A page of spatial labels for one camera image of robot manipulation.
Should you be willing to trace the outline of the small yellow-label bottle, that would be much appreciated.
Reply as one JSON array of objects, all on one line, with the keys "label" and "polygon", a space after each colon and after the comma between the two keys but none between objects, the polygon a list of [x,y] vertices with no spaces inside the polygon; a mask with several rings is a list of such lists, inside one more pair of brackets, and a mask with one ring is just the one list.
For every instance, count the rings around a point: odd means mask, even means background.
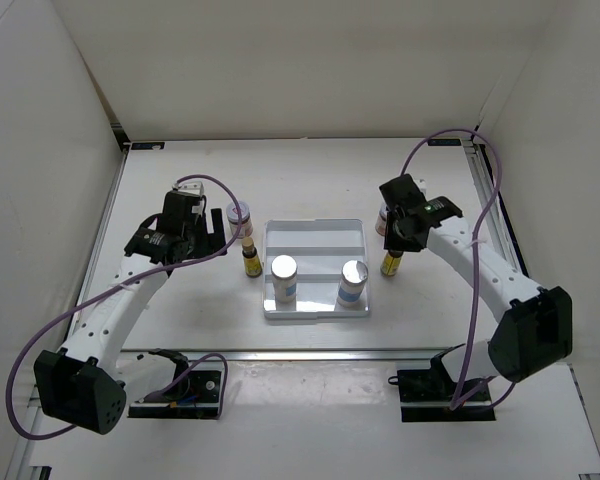
[{"label": "small yellow-label bottle", "polygon": [[381,274],[386,277],[395,276],[399,269],[402,256],[402,252],[387,250],[380,267]]},{"label": "small yellow-label bottle", "polygon": [[245,274],[250,278],[257,278],[262,274],[262,264],[253,239],[245,236],[241,240],[242,256]]}]

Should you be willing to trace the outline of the white silver-cap bottle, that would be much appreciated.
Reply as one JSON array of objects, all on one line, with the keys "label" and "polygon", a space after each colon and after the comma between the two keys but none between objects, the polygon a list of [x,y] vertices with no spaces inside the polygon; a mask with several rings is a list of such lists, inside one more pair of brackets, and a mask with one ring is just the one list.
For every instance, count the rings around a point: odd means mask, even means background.
[{"label": "white silver-cap bottle", "polygon": [[360,260],[347,261],[341,270],[337,301],[342,306],[356,304],[368,280],[368,267]]},{"label": "white silver-cap bottle", "polygon": [[277,302],[289,303],[296,297],[297,263],[289,255],[276,256],[271,263],[274,296]]}]

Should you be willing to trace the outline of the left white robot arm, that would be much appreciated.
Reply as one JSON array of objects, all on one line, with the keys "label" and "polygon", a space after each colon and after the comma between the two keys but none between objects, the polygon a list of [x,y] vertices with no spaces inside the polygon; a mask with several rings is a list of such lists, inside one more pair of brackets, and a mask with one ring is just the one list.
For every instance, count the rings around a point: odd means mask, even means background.
[{"label": "left white robot arm", "polygon": [[115,293],[95,302],[78,330],[55,351],[42,351],[34,375],[43,412],[92,432],[109,433],[127,405],[195,396],[182,353],[153,349],[121,366],[119,355],[142,312],[185,260],[225,245],[222,212],[208,210],[201,182],[167,192],[161,212],[145,219],[124,248]]}]

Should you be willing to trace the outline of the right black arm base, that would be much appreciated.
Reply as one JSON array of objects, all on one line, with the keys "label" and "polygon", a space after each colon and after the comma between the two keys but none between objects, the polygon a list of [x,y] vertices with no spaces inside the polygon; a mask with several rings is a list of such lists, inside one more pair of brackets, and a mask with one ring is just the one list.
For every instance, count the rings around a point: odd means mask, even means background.
[{"label": "right black arm base", "polygon": [[465,403],[450,409],[456,383],[443,370],[442,357],[460,348],[448,348],[431,358],[428,369],[402,369],[390,376],[388,384],[398,388],[403,423],[488,422],[496,416],[486,380],[465,380],[461,394],[479,387]]}]

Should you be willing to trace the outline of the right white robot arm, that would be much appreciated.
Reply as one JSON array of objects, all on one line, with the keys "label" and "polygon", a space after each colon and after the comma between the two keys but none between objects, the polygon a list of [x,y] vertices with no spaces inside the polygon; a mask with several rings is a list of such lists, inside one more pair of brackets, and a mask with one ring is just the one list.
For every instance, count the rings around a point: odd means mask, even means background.
[{"label": "right white robot arm", "polygon": [[542,287],[474,240],[461,209],[444,196],[426,198],[410,175],[379,190],[388,208],[385,249],[435,254],[473,287],[497,322],[490,339],[432,359],[429,387],[435,396],[456,397],[466,380],[501,376],[518,383],[572,353],[573,305],[563,288]]}]

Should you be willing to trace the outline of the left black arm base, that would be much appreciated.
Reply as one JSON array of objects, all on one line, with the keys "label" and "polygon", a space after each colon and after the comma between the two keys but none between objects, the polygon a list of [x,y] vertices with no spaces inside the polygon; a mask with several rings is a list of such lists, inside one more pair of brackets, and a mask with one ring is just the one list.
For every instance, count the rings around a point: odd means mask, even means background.
[{"label": "left black arm base", "polygon": [[183,353],[154,349],[155,358],[169,360],[177,383],[162,392],[149,393],[128,407],[133,419],[219,420],[224,407],[229,365],[224,355],[207,353],[190,360]]}]

